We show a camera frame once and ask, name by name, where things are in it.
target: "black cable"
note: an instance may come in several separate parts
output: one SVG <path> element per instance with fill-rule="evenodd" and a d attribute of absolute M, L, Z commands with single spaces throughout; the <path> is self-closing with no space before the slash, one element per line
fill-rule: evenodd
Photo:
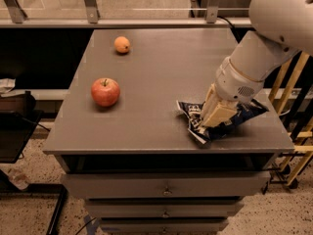
<path fill-rule="evenodd" d="M 37 123 L 37 122 L 31 121 L 31 120 L 29 120 L 29 119 L 27 119 L 27 118 L 25 118 L 25 117 L 21 117 L 21 119 L 23 119 L 24 121 L 30 122 L 30 123 L 32 123 L 32 124 L 38 125 L 38 126 L 44 128 L 44 129 L 47 130 L 47 131 L 50 131 L 50 129 L 48 129 L 47 127 L 43 126 L 43 125 L 40 124 L 39 122 Z"/>
<path fill-rule="evenodd" d="M 92 218 L 91 220 L 89 220 L 88 222 L 86 222 L 76 233 L 75 235 L 78 235 L 79 232 L 81 232 L 89 223 L 91 223 L 93 220 L 95 220 L 97 217 Z"/>
<path fill-rule="evenodd" d="M 221 20 L 224 20 L 224 21 L 226 21 L 226 22 L 228 23 L 228 25 L 229 25 L 229 26 L 231 27 L 231 29 L 232 29 L 232 32 L 233 32 L 233 34 L 234 34 L 234 36 L 235 36 L 237 42 L 239 43 L 242 39 L 241 39 L 241 37 L 238 35 L 235 26 L 234 26 L 228 19 L 226 19 L 226 18 L 224 18 L 224 17 L 222 17 L 222 16 L 217 16 L 217 18 L 218 18 L 218 19 L 221 19 Z"/>

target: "white robotic arm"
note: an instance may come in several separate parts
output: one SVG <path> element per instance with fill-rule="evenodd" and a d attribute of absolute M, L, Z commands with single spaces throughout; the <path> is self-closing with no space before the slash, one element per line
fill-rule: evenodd
<path fill-rule="evenodd" d="M 214 127 L 248 103 L 265 78 L 299 50 L 313 54 L 313 0 L 252 0 L 249 31 L 216 72 L 201 111 L 202 126 Z"/>

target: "crumpled wrapper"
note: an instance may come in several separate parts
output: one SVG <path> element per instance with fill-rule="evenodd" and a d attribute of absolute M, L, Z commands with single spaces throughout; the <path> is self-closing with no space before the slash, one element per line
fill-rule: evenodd
<path fill-rule="evenodd" d="M 229 120 L 215 127 L 201 126 L 201 109 L 203 104 L 191 104 L 177 101 L 177 107 L 189 120 L 188 130 L 203 144 L 214 139 L 220 139 L 230 134 L 243 122 L 268 112 L 268 108 L 252 99 L 248 104 L 239 103 L 237 113 Z"/>

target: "drawer knob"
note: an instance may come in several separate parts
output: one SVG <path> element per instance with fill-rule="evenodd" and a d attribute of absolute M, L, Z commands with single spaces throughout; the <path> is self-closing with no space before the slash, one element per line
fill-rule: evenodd
<path fill-rule="evenodd" d="M 168 187 L 165 188 L 163 192 L 163 196 L 171 196 L 173 193 L 168 189 Z"/>
<path fill-rule="evenodd" d="M 163 215 L 162 215 L 163 218 L 169 218 L 169 214 L 167 213 L 167 211 L 165 210 Z"/>

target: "gray tabletop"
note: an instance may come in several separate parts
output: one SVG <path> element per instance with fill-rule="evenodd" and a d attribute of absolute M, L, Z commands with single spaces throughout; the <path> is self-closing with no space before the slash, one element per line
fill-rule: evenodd
<path fill-rule="evenodd" d="M 125 35 L 127 55 L 113 42 Z M 227 137 L 201 145 L 187 130 L 176 100 L 202 103 L 215 72 L 236 41 L 226 28 L 95 30 L 46 141 L 54 155 L 145 153 L 275 153 L 293 149 L 262 91 L 269 113 Z M 121 94 L 111 108 L 93 102 L 94 80 L 116 80 Z"/>

